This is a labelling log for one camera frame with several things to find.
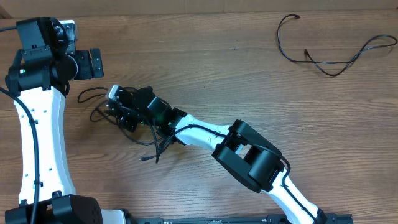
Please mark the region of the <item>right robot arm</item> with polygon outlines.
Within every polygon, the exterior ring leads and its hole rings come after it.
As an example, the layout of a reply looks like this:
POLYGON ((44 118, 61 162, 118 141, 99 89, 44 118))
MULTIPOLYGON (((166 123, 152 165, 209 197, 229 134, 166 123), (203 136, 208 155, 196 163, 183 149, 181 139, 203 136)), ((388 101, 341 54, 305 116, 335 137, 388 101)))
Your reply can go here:
POLYGON ((292 183, 291 166, 282 153, 250 125, 237 119, 232 125, 216 125, 171 107, 151 87, 141 89, 113 85, 105 95, 107 114, 120 129, 135 131, 148 125, 154 137, 155 154, 174 143, 198 146, 239 183, 256 193, 265 192, 278 204, 290 223, 326 223, 323 210, 309 202, 292 183))

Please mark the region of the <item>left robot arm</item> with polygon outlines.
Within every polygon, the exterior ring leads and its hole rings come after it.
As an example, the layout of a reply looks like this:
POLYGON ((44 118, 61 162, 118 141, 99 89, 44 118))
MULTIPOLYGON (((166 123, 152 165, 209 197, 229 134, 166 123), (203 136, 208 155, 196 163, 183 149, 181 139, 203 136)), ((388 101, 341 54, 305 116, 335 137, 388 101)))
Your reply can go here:
POLYGON ((77 50, 76 24, 53 17, 18 21, 19 49, 3 92, 17 110, 22 142, 19 206, 7 223, 101 223, 93 198, 78 196, 68 170, 64 111, 72 80, 104 75, 98 48, 77 50))

